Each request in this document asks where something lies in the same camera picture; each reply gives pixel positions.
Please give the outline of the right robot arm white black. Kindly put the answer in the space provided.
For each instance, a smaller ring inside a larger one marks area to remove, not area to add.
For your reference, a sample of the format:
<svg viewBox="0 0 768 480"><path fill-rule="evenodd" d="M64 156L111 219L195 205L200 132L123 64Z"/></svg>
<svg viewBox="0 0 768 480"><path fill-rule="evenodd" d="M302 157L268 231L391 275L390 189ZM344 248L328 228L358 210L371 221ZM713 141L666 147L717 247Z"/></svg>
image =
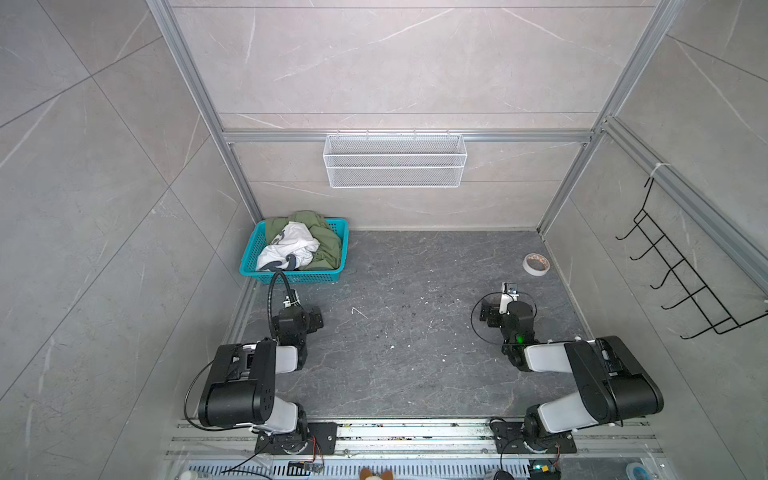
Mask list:
<svg viewBox="0 0 768 480"><path fill-rule="evenodd" d="M501 294L481 298L470 319L500 332L496 345L524 373L570 374L576 391L526 410L514 436L534 452L545 452L575 430L654 415L664 408L660 388L617 336L542 343L536 339L537 309Z"/></svg>

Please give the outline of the white tank top navy trim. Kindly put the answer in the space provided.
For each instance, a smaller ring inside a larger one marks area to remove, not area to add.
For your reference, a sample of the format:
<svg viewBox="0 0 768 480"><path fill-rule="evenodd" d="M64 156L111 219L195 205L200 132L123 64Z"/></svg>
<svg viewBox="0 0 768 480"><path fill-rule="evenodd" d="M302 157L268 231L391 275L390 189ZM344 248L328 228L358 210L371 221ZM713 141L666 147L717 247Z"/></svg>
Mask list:
<svg viewBox="0 0 768 480"><path fill-rule="evenodd" d="M257 257L257 271L295 271L308 266L320 242L307 226L290 221Z"/></svg>

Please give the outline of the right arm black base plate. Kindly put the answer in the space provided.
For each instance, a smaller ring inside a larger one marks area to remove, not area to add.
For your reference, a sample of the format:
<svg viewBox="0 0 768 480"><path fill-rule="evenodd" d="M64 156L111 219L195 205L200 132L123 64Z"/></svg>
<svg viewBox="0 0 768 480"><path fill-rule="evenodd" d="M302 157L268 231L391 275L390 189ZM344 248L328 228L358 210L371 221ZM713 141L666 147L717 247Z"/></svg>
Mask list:
<svg viewBox="0 0 768 480"><path fill-rule="evenodd" d="M535 422L492 418L488 422L499 454L575 454L577 447L569 432L552 434Z"/></svg>

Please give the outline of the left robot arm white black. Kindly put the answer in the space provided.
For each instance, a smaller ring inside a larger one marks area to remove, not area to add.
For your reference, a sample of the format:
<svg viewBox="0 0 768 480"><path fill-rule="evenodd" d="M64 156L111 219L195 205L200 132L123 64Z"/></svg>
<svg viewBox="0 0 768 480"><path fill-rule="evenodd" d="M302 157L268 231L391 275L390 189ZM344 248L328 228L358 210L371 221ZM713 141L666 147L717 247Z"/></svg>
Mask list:
<svg viewBox="0 0 768 480"><path fill-rule="evenodd" d="M276 377L302 370L307 337L324 326L319 308L282 309L270 320L271 336L217 349L198 402L199 427L207 431L249 428L284 440L305 442L303 407L277 396Z"/></svg>

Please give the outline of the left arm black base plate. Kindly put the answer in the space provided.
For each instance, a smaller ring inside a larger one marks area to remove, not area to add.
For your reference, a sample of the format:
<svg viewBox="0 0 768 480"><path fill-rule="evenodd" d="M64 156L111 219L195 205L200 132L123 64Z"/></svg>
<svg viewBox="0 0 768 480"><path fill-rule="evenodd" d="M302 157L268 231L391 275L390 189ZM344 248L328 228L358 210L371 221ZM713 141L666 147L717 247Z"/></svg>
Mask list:
<svg viewBox="0 0 768 480"><path fill-rule="evenodd" d="M333 454L339 425L335 422L310 422L305 427L286 434L267 435L260 432L254 452L273 455Z"/></svg>

